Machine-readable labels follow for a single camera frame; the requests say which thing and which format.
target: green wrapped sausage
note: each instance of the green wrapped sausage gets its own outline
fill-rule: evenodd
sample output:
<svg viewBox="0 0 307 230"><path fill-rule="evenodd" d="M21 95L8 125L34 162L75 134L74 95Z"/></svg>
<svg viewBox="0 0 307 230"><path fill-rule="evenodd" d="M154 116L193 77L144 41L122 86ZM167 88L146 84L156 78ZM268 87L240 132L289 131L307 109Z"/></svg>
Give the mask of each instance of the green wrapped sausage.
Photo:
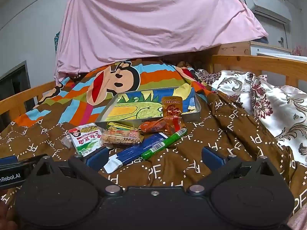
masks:
<svg viewBox="0 0 307 230"><path fill-rule="evenodd" d="M167 139L163 140L160 143L155 144L152 146L149 150L145 151L141 158L143 160L148 160L150 157L152 157L155 153L167 148L168 146L172 145L174 142L178 141L181 137L186 135L188 130L186 128L182 128L181 130L178 130L176 133L168 137Z"/></svg>

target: magenta stripe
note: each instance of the magenta stripe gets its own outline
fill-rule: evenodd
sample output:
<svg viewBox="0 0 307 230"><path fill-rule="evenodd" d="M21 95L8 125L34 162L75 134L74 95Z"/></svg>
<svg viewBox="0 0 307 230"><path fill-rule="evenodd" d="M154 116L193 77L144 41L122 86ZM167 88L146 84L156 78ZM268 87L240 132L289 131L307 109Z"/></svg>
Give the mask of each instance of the magenta stripe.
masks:
<svg viewBox="0 0 307 230"><path fill-rule="evenodd" d="M83 117L81 119L80 125L86 124L88 122L88 119L90 118L90 115L92 114L93 106L90 104L86 105Z"/></svg>

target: blue package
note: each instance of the blue package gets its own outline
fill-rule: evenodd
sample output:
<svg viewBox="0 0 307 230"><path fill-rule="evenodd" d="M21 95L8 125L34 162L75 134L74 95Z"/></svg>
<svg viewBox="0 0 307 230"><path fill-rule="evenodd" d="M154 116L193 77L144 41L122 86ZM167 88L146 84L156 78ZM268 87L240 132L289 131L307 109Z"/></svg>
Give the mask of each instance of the blue package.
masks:
<svg viewBox="0 0 307 230"><path fill-rule="evenodd" d="M167 139L167 135L163 133L156 133L143 140L142 143L126 148L125 150L114 154L109 157L109 161L104 166L104 169L108 174L114 172L118 168L134 161L139 158L142 153L149 150L153 145L162 142Z"/></svg>

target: wooden bed frame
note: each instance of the wooden bed frame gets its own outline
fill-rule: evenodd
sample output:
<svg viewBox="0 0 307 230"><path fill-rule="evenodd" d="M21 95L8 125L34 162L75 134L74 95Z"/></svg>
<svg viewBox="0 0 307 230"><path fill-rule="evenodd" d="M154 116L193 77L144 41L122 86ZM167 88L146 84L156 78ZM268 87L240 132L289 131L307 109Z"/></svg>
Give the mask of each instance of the wooden bed frame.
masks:
<svg viewBox="0 0 307 230"><path fill-rule="evenodd" d="M261 74L261 71L283 74L286 76L286 85L294 87L298 87L298 80L307 81L307 63L302 61L248 55L211 55L204 59L206 61L202 68L209 73L217 71L215 66L219 64L223 70L251 71L257 75ZM43 98L43 93L55 86L55 81L52 81L1 100L0 115L9 111L10 119L13 121L26 112L25 101L34 97L37 97L37 101L39 101Z"/></svg>

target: box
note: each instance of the box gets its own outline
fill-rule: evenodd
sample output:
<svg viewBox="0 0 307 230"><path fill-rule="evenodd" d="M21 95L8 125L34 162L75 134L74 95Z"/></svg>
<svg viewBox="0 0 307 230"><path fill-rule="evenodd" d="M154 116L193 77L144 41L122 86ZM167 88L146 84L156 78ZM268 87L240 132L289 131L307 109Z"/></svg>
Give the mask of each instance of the box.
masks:
<svg viewBox="0 0 307 230"><path fill-rule="evenodd" d="M143 92L143 91L152 91L153 89L147 89L147 90L142 90L142 91L137 91L137 92ZM106 129L106 125L109 121L106 121L106 118L112 111L113 107L116 105L117 101L119 100L119 97L121 94L116 94L113 99L108 103L108 105L104 108L104 110L99 114L99 116L96 119L95 124L103 129ZM194 102L195 102L195 108L196 111L192 113L187 113L187 114L182 114L182 118L184 122L199 122L200 121L200 116L201 116L201 105L198 101L198 95L195 94L194 96ZM148 122L148 121L156 121L161 119L162 117L151 117L151 118L139 118L139 119L128 119L128 120L112 120L112 122L116 123L121 123L125 124L128 126L133 126L135 128L138 128L142 123Z"/></svg>

